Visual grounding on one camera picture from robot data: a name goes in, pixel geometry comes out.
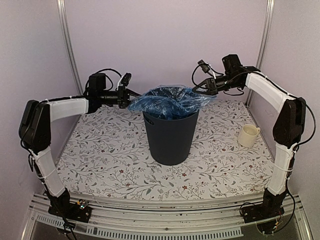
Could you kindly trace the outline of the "blue plastic trash bag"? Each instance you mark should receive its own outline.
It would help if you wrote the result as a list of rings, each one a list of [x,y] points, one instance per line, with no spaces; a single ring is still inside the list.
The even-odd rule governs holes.
[[[160,85],[134,98],[127,109],[162,120],[178,120],[198,112],[215,98],[215,95],[195,93],[190,87]]]

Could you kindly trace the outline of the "dark grey trash bin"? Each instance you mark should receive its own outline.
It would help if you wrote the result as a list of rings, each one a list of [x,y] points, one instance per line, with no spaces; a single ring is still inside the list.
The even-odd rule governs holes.
[[[175,166],[184,162],[191,149],[199,112],[181,119],[160,119],[143,113],[149,151],[159,164]]]

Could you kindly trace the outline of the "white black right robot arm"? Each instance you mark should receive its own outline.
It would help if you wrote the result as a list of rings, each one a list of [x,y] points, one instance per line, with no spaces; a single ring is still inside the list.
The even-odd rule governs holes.
[[[276,153],[273,172],[260,204],[245,204],[240,215],[245,222],[280,216],[284,213],[283,200],[289,194],[288,181],[292,174],[295,153],[305,128],[306,102],[273,83],[254,66],[241,64],[236,54],[222,58],[224,74],[210,73],[210,77],[195,84],[193,92],[208,96],[230,89],[248,89],[266,100],[278,112],[272,134]]]

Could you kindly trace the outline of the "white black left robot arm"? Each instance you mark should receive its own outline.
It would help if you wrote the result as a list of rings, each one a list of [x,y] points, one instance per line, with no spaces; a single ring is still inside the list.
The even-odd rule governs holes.
[[[121,75],[116,89],[107,90],[107,76],[101,70],[89,76],[82,95],[42,101],[32,99],[26,103],[18,130],[20,145],[29,152],[30,168],[37,172],[45,186],[51,206],[63,217],[70,217],[75,210],[52,158],[51,124],[59,119],[94,113],[102,105],[127,108],[130,98],[139,96],[127,88],[131,77],[128,72]]]

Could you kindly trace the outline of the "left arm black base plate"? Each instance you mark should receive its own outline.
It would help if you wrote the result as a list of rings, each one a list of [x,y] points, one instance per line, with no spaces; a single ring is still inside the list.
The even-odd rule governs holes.
[[[88,223],[92,208],[90,206],[83,206],[82,203],[72,203],[67,201],[66,203],[51,202],[48,209],[48,213],[58,217],[64,217],[67,220],[78,221],[82,223]]]

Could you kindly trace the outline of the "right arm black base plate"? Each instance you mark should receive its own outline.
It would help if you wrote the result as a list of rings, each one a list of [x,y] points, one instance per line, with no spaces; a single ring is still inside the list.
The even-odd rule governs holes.
[[[285,213],[282,206],[276,208],[266,208],[262,203],[243,203],[239,208],[239,214],[245,223],[252,223],[269,218],[280,217]]]

